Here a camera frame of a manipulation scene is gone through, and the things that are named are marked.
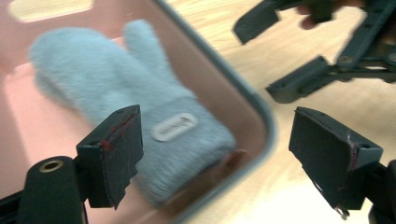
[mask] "plastic bin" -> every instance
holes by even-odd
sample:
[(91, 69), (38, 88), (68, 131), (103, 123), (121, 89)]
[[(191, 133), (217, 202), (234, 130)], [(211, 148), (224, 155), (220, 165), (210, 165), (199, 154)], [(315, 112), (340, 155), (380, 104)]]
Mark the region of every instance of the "plastic bin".
[(53, 103), (33, 83), (29, 46), (44, 32), (64, 26), (88, 27), (116, 39), (125, 22), (149, 21), (181, 81), (237, 140), (231, 163), (203, 172), (164, 207), (151, 206), (131, 185), (117, 211), (87, 205), (91, 223), (186, 220), (271, 152), (276, 131), (267, 104), (164, 1), (96, 0), (89, 10), (32, 22), (10, 16), (9, 3), (0, 2), (0, 198), (23, 189), (25, 174), (36, 162), (75, 158), (76, 144), (92, 130), (79, 114)]

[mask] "mitten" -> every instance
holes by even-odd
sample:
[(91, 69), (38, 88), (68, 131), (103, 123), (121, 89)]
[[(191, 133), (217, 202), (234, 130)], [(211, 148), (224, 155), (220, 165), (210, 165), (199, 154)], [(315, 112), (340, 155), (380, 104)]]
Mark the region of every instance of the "mitten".
[(117, 109), (140, 105), (144, 157), (134, 182), (151, 203), (162, 205), (221, 161), (235, 140), (174, 75), (146, 21), (128, 23), (124, 38), (128, 50), (89, 29), (46, 33), (30, 49), (35, 82), (92, 125)]

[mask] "table surface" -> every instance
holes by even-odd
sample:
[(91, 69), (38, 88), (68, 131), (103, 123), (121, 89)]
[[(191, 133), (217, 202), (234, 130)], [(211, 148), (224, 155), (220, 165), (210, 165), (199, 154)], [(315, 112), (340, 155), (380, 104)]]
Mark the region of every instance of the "table surface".
[[(36, 1), (26, 6), (39, 7)], [(59, 0), (49, 0), (54, 7)], [(84, 1), (70, 2), (75, 7)], [(370, 203), (352, 211), (345, 222), (333, 211), (288, 150), (294, 109), (305, 106), (343, 122), (385, 149), (381, 162), (396, 158), (395, 85), (381, 80), (336, 82), (293, 104), (277, 104), (265, 88), (304, 63), (323, 55), (330, 63), (363, 19), (361, 10), (346, 7), (336, 20), (305, 31), (294, 9), (279, 13), (281, 21), (241, 46), (233, 25), (259, 0), (167, 0), (175, 10), (250, 84), (272, 108), (277, 141), (272, 157), (240, 183), (197, 213), (189, 223), (368, 223)], [(18, 13), (26, 14), (26, 9)]]

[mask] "wooden table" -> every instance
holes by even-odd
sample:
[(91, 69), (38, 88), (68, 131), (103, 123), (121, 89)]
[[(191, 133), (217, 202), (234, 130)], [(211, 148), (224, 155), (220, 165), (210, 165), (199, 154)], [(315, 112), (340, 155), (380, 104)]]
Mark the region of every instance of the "wooden table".
[[(87, 2), (73, 1), (67, 7)], [(26, 6), (37, 7), (36, 1), (27, 2)], [(190, 223), (345, 223), (288, 150), (293, 110), (300, 105), (338, 119), (384, 148), (382, 162), (388, 164), (396, 158), (395, 85), (381, 80), (337, 82), (289, 105), (277, 104), (264, 88), (319, 54), (333, 63), (363, 13), (357, 8), (344, 8), (336, 14), (337, 20), (304, 31), (299, 28), (302, 17), (293, 9), (284, 11), (280, 13), (281, 22), (241, 46), (232, 33), (233, 25), (259, 0), (167, 2), (261, 94), (272, 107), (278, 128), (276, 150), (270, 160), (199, 212)], [(26, 15), (26, 10), (19, 13)], [(361, 211), (352, 212), (347, 223), (368, 223), (370, 207), (370, 203), (365, 203)]]

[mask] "mitten label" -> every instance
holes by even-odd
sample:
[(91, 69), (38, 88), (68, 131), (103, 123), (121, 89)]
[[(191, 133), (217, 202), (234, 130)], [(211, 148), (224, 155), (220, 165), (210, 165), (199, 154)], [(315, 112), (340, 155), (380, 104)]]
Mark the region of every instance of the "mitten label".
[(154, 126), (152, 136), (160, 142), (169, 142), (197, 125), (198, 119), (194, 115), (181, 113)]

